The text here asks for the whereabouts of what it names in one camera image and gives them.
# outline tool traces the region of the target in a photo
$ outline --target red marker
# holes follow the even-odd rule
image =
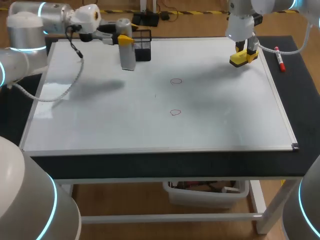
[[[286,67],[285,67],[284,61],[282,60],[282,57],[280,55],[279,48],[276,46],[274,48],[274,50],[276,50],[275,55],[276,55],[276,59],[278,59],[280,70],[281,70],[281,72],[284,73],[286,71]]]

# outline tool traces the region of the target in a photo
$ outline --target cable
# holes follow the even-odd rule
[[[71,35],[70,37],[68,36],[68,29],[71,28]],[[78,79],[80,78],[83,70],[84,70],[84,56],[81,53],[81,51],[79,51],[77,49],[77,47],[72,43],[72,37],[74,32],[79,31],[82,27],[80,25],[69,25],[65,28],[65,37],[69,40],[70,45],[72,47],[73,50],[75,50],[76,54],[79,56],[80,58],[80,62],[81,62],[81,66],[80,66],[80,70],[78,72],[78,74],[76,75],[75,79],[73,80],[73,82],[71,83],[71,85],[68,87],[67,90],[64,91],[64,93],[62,93],[60,96],[57,96],[55,98],[51,98],[51,99],[42,99],[42,98],[38,98],[36,96],[33,96],[31,93],[29,93],[27,90],[25,90],[21,85],[14,83],[12,86],[16,87],[17,89],[19,89],[24,95],[26,95],[28,98],[39,101],[39,102],[44,102],[44,103],[50,103],[50,102],[56,102],[61,100],[65,95],[67,95],[71,88],[74,86],[74,84],[78,81]]]
[[[178,11],[178,9],[175,8],[174,6],[167,6],[166,4],[164,4],[164,1],[163,1],[163,0],[160,0],[160,1],[161,1],[161,3],[162,3],[166,8],[168,8],[168,9],[174,9],[174,10],[176,11],[176,18],[175,18],[175,20],[172,20],[172,21],[168,20],[168,22],[175,22],[175,21],[177,21],[177,19],[178,19],[178,17],[179,17],[179,11]]]
[[[267,51],[267,52],[269,52],[269,53],[273,53],[273,54],[275,54],[275,53],[279,53],[279,54],[281,54],[281,55],[293,55],[293,54],[298,54],[298,53],[300,53],[303,49],[305,49],[306,48],[306,46],[307,46],[307,42],[308,42],[308,39],[309,39],[309,35],[310,35],[310,30],[311,30],[311,28],[312,28],[312,24],[310,23],[310,22],[308,22],[308,25],[306,26],[306,31],[305,31],[305,37],[304,37],[304,41],[303,41],[303,45],[302,45],[302,47],[300,48],[300,49],[298,49],[298,50],[296,50],[296,51],[275,51],[275,50],[273,50],[273,49],[269,49],[269,48],[266,48],[266,47],[264,47],[264,46],[261,46],[260,45],[260,43],[259,43],[259,47],[261,48],[261,49],[263,49],[263,50],[265,50],[265,51]]]
[[[62,93],[60,96],[57,96],[55,98],[51,98],[51,99],[43,99],[43,98],[38,98],[36,96],[33,96],[32,94],[30,94],[27,90],[25,90],[21,85],[14,83],[12,86],[16,87],[17,89],[19,89],[24,95],[26,95],[28,98],[39,101],[39,102],[43,102],[43,103],[50,103],[50,102],[56,102],[61,100],[65,95],[67,95],[71,88],[75,85],[75,83],[78,81],[78,79],[80,78],[83,70],[84,70],[84,59],[81,58],[80,59],[81,62],[81,66],[80,66],[80,70],[78,72],[78,74],[76,75],[75,79],[73,80],[73,82],[71,83],[71,85],[68,87],[68,89],[66,91],[64,91],[64,93]]]
[[[69,25],[65,28],[65,37],[66,39],[69,40],[70,42],[70,46],[72,47],[73,50],[75,50],[76,54],[79,56],[79,58],[83,58],[83,54],[78,50],[78,48],[72,43],[72,37],[73,37],[73,34],[76,32],[76,31],[80,31],[81,30],[81,26],[80,25]],[[68,36],[68,29],[71,29],[71,35],[70,37]]]
[[[155,10],[155,11],[157,11],[156,13],[159,14],[159,13],[161,13],[161,7],[160,7],[160,4],[158,3],[158,0],[156,1],[156,5],[159,7],[159,11],[157,11],[157,10]]]

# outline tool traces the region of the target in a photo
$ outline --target glowing blue ring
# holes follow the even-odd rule
[[[6,72],[5,72],[5,68],[2,65],[2,62],[0,62],[0,68],[2,70],[2,82],[0,84],[0,87],[5,83],[5,79],[6,79]]]
[[[46,223],[46,225],[44,226],[42,232],[40,233],[40,235],[36,238],[36,240],[40,240],[46,233],[46,231],[48,230],[51,222],[52,222],[52,219],[54,218],[54,215],[55,215],[55,212],[56,212],[56,208],[57,208],[57,201],[58,201],[58,195],[57,195],[57,187],[56,187],[56,184],[54,182],[54,180],[49,176],[51,182],[52,182],[52,185],[53,185],[53,189],[54,189],[54,202],[53,202],[53,207],[52,207],[52,211],[51,211],[51,214],[50,214],[50,217],[49,217],[49,220],[48,222]]]
[[[300,196],[300,192],[301,192],[301,183],[302,183],[302,180],[300,182],[300,185],[299,185],[299,192],[298,192],[298,196],[299,196],[299,204],[300,204],[300,209],[301,209],[301,212],[302,212],[302,215],[304,216],[304,219],[306,220],[306,222],[308,223],[309,227],[312,229],[312,231],[320,238],[320,233],[315,229],[315,227],[311,224],[311,222],[309,221],[306,213],[305,213],[305,210],[302,206],[302,203],[301,203],[301,196]]]
[[[38,17],[41,18],[41,10],[43,8],[43,6],[46,4],[46,2],[42,2],[38,8]]]
[[[14,48],[10,47],[11,50],[18,51],[18,52],[33,52],[33,51],[40,51],[46,49],[46,46],[38,47],[38,48]]]
[[[46,2],[42,2],[41,4],[40,4],[40,6],[39,6],[39,8],[38,8],[38,17],[41,17],[41,10],[42,10],[42,8],[43,8],[43,6],[46,4]]]
[[[296,2],[297,2],[297,0],[293,0],[291,7],[289,7],[288,9],[292,9],[294,7],[294,5],[296,4]]]

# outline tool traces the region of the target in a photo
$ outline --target yellow and black tape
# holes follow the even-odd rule
[[[0,8],[0,11],[8,11],[8,8]],[[140,13],[139,10],[100,10],[102,14],[134,14]],[[174,15],[204,15],[204,14],[227,14],[227,11],[161,11],[161,13],[168,13]],[[275,12],[276,14],[296,14],[299,11],[296,10],[284,10]]]

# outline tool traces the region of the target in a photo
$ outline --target black tabletop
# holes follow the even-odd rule
[[[263,46],[281,51],[297,47],[291,36],[259,37]],[[47,38],[47,50],[57,38]],[[320,154],[320,97],[300,54],[283,55],[286,72],[275,55],[264,52],[299,150],[260,152],[188,152],[44,156],[33,159],[55,179],[163,177],[301,177]],[[40,75],[20,84],[35,94]],[[32,100],[17,89],[0,92],[0,136],[19,145]]]

